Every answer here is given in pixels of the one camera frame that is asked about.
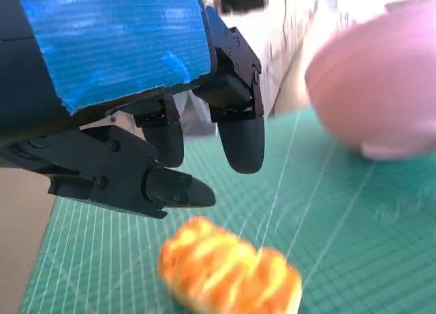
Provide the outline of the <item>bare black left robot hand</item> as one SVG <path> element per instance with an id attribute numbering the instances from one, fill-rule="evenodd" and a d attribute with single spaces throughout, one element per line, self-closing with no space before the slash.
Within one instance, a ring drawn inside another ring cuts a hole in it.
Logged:
<path id="1" fill-rule="evenodd" d="M 203 0 L 1 0 L 1 166 L 49 193 L 163 219 L 213 190 L 178 167 L 175 97 L 205 101 L 228 163 L 264 160 L 257 55 Z"/>

